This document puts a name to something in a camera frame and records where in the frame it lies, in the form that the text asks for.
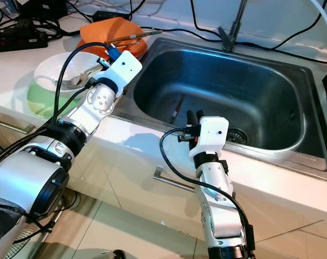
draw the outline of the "orange plate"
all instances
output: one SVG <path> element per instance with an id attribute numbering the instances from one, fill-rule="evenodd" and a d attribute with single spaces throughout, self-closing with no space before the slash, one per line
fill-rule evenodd
<path id="1" fill-rule="evenodd" d="M 82 26 L 80 29 L 82 40 L 78 43 L 76 48 L 82 46 L 85 43 L 107 42 L 116 38 L 140 33 L 143 33 L 143 30 L 136 24 L 121 17 L 116 17 Z M 125 40 L 119 44 L 134 43 L 136 41 L 136 39 Z M 128 50 L 135 57 L 139 57 L 146 52 L 147 44 L 143 39 L 140 39 L 140 42 L 136 45 L 120 46 L 118 49 L 120 51 Z M 109 58 L 109 56 L 104 52 L 105 48 L 100 46 L 87 47 L 83 51 L 96 54 L 99 57 L 103 57 L 105 59 Z"/>

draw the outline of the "white bowl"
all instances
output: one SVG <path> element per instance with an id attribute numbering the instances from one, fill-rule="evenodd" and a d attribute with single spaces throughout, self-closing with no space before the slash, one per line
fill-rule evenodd
<path id="1" fill-rule="evenodd" d="M 40 65 L 38 65 L 38 67 L 35 69 L 35 82 L 42 88 L 55 92 L 57 88 L 55 85 L 55 80 L 58 80 L 63 64 L 70 54 L 71 52 L 65 52 L 42 61 Z M 69 80 L 81 74 L 83 71 L 86 71 L 87 69 L 98 65 L 98 58 L 99 57 L 97 55 L 92 53 L 81 51 L 78 52 L 69 62 L 65 70 L 63 80 Z M 65 97 L 72 96 L 83 86 L 84 84 L 81 84 L 81 87 L 74 88 L 71 90 L 60 89 L 60 95 Z"/>

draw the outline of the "stainless steel sink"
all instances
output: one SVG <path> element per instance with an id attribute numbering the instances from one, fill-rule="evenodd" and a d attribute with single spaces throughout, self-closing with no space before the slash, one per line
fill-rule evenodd
<path id="1" fill-rule="evenodd" d="M 141 62 L 114 115 L 166 131 L 203 110 L 229 121 L 226 150 L 327 180 L 327 131 L 309 69 L 164 38 Z"/>

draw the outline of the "tiled floor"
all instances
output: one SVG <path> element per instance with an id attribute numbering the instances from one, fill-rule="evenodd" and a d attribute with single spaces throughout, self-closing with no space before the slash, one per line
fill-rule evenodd
<path id="1" fill-rule="evenodd" d="M 326 223 L 268 238 L 256 245 L 257 259 L 327 258 Z M 14 258 L 27 259 L 35 239 Z M 122 249 L 127 259 L 208 259 L 206 244 L 118 207 L 81 195 L 63 212 L 36 259 L 92 259 L 102 251 Z"/>

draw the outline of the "cabinet handle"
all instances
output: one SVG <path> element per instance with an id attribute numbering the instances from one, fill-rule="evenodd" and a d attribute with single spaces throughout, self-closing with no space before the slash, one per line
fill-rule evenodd
<path id="1" fill-rule="evenodd" d="M 5 127 L 5 128 L 9 128 L 11 130 L 21 132 L 21 133 L 26 134 L 26 135 L 28 135 L 33 129 L 35 129 L 35 126 L 32 125 L 32 124 L 29 124 L 28 126 L 26 126 L 26 128 L 19 128 L 19 127 L 16 127 L 14 125 L 11 125 L 11 124 L 0 121 L 0 125 Z"/>
<path id="2" fill-rule="evenodd" d="M 182 188 L 184 190 L 188 190 L 189 192 L 193 192 L 193 193 L 195 192 L 194 187 L 191 187 L 189 185 L 184 185 L 183 183 L 179 183 L 179 182 L 176 182 L 176 181 L 171 180 L 169 178 L 163 177 L 163 176 L 161 176 L 161 173 L 162 173 L 162 168 L 157 166 L 156 170 L 155 170 L 155 173 L 153 175 L 153 179 L 161 181 L 161 182 L 168 183 L 169 185 L 173 185 L 173 186 Z"/>

